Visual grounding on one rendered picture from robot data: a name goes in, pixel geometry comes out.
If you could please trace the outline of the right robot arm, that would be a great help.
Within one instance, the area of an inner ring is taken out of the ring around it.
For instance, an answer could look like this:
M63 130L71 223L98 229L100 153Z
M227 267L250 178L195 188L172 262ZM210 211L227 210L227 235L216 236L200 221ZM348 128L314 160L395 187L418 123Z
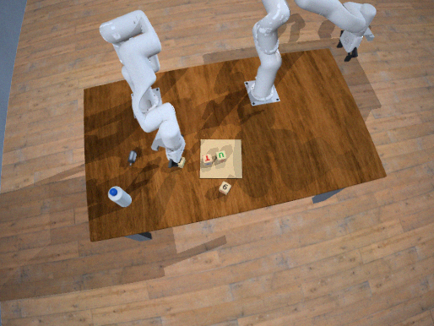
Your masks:
M160 70L157 54L161 51L161 44L145 13L135 10L102 23L100 34L112 43L119 60L125 65L122 75L132 89L133 112L141 128L146 133L159 129L151 149L158 151L161 146L167 149L167 153L180 149L182 136L175 109L170 103L158 106L158 97L150 87L156 81L155 73Z

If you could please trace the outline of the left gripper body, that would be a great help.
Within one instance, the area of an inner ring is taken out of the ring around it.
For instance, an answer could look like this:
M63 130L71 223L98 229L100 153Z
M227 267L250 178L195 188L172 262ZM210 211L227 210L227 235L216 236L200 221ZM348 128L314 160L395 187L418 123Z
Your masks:
M355 47L358 49L362 38L363 35L353 35L352 33L345 30L340 37L340 41L347 52L352 52Z

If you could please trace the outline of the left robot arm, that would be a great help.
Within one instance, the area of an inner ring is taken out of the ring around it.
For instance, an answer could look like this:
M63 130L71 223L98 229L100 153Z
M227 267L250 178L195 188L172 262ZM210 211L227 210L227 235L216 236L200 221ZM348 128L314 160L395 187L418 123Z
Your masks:
M268 14L252 28L261 66L258 67L251 94L259 101L267 101L274 94L275 76L282 64L278 50L278 28L289 19L290 7L286 0L262 0L262 2ZM295 0L295 2L299 8L320 14L340 29L352 32L353 35L364 35L368 41L372 41L375 37L368 26L377 11L369 3L341 4L339 0Z

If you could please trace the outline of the light blue bottle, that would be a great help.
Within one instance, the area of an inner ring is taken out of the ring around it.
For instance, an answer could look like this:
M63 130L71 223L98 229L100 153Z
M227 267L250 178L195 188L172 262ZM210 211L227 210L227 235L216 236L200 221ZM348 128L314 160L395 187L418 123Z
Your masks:
M122 207L127 207L132 202L130 195L124 192L118 186L110 188L109 192L108 192L109 199L119 204Z

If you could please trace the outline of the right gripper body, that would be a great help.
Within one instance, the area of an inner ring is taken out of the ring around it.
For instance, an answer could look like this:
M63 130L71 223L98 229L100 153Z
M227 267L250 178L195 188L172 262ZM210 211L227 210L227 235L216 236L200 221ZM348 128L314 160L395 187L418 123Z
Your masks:
M181 146L180 149L178 149L178 150L174 150L174 151L171 151L170 153L167 153L167 152L166 152L167 149L165 148L165 152L166 152L167 159L168 159L168 160L169 160L169 159L173 159L174 162L178 163L179 160L181 159L182 152L183 152L184 148L185 148L185 140L184 140L184 138L182 137L182 146Z

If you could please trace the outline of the beige square mat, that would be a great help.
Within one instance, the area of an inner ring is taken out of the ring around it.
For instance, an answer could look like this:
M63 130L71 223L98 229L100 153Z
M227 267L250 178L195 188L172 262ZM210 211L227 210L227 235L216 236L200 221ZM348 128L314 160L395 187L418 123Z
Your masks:
M217 162L216 152L225 151L226 161ZM202 155L211 154L213 164L204 166ZM201 139L200 178L242 178L240 139Z

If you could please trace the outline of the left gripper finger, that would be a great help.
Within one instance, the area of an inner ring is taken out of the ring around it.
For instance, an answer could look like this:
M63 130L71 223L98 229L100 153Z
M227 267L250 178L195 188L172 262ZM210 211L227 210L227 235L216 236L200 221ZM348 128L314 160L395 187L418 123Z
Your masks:
M343 32L344 32L344 31L341 30L341 32L340 32L340 36L342 35ZM342 45L341 41L339 40L339 44L337 45L337 48L341 48L341 47L343 47L343 45Z
M348 53L348 56L346 56L344 60L345 62L349 62L352 57L358 57L357 48L355 47L353 50L354 51L352 51L352 55L350 55L350 52Z

